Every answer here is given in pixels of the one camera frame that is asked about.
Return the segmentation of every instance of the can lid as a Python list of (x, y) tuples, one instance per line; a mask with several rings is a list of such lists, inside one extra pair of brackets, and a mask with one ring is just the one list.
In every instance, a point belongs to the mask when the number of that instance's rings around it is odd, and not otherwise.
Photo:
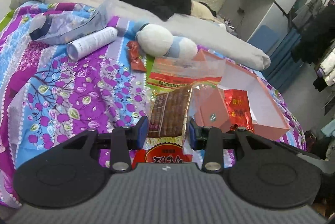
[(66, 52), (72, 61), (74, 62), (78, 61), (78, 50), (72, 43), (67, 44)]

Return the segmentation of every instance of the metal screw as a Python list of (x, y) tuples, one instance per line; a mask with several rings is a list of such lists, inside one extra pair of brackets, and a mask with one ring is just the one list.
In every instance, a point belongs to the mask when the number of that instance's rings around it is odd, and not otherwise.
[(216, 162), (209, 162), (205, 164), (205, 168), (209, 171), (218, 171), (221, 169), (221, 165)]
[(214, 121), (216, 120), (216, 115), (215, 115), (214, 113), (211, 114), (210, 117), (209, 117), (209, 120), (210, 120), (211, 122), (214, 122)]
[(114, 163), (112, 167), (116, 171), (125, 171), (128, 169), (129, 165), (124, 162), (117, 162), (117, 163)]

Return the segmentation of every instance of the gray blanket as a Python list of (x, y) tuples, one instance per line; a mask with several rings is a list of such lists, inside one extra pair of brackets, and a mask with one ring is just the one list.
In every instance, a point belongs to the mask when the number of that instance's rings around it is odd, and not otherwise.
[[(11, 9), (16, 9), (26, 1), (12, 0)], [(46, 4), (59, 2), (83, 3), (98, 7), (104, 0), (36, 0)], [(119, 0), (113, 0), (114, 14), (131, 20), (144, 20), (151, 24), (159, 24), (167, 28), (174, 36), (184, 36), (196, 44), (213, 49), (231, 58), (237, 63), (256, 70), (264, 70), (270, 65), (270, 58), (260, 49), (229, 34), (225, 29), (193, 16), (174, 14), (167, 22), (163, 22), (153, 13), (134, 7)]]

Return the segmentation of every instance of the gray ribbed surface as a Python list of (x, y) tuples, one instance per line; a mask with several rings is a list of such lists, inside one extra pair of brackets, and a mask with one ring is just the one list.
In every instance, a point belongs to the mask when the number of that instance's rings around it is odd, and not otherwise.
[(8, 223), (325, 223), (309, 206), (270, 211), (249, 205), (219, 175), (200, 172), (194, 163), (168, 166), (139, 164), (128, 174), (113, 175), (105, 189), (84, 204), (55, 211), (24, 205)]

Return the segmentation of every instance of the floor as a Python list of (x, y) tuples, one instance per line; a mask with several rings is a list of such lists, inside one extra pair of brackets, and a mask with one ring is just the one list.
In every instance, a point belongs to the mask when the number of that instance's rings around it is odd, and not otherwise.
[(330, 87), (318, 92), (313, 86), (316, 78), (314, 67), (304, 64), (297, 78), (282, 94), (289, 110), (300, 122), (304, 131), (319, 125), (323, 120), (324, 105), (331, 93)]

